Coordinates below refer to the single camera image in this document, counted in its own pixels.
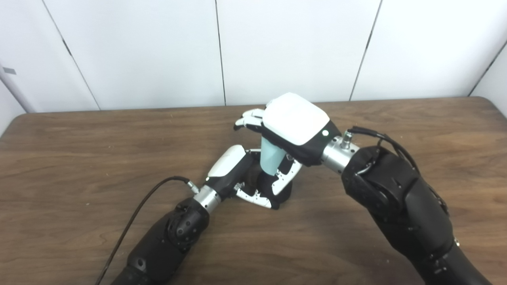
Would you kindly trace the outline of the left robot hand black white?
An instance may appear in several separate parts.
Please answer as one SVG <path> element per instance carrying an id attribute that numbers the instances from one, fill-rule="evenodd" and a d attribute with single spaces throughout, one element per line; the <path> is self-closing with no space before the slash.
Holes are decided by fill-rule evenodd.
<path id="1" fill-rule="evenodd" d="M 272 188 L 265 183 L 270 177 L 261 170 L 260 151 L 245 150 L 233 145 L 226 150 L 208 172 L 195 200 L 211 213 L 221 202 L 238 197 L 248 203 L 278 210 Z"/>

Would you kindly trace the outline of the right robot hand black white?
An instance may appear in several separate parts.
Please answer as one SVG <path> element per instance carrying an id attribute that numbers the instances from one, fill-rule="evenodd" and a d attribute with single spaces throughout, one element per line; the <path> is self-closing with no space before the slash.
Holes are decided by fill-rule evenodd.
<path id="1" fill-rule="evenodd" d="M 244 112 L 233 129 L 243 127 L 261 134 L 260 166 L 271 176 L 286 155 L 307 167 L 320 165 L 325 147 L 341 136 L 326 112 L 294 93 L 272 99 L 264 109 Z"/>

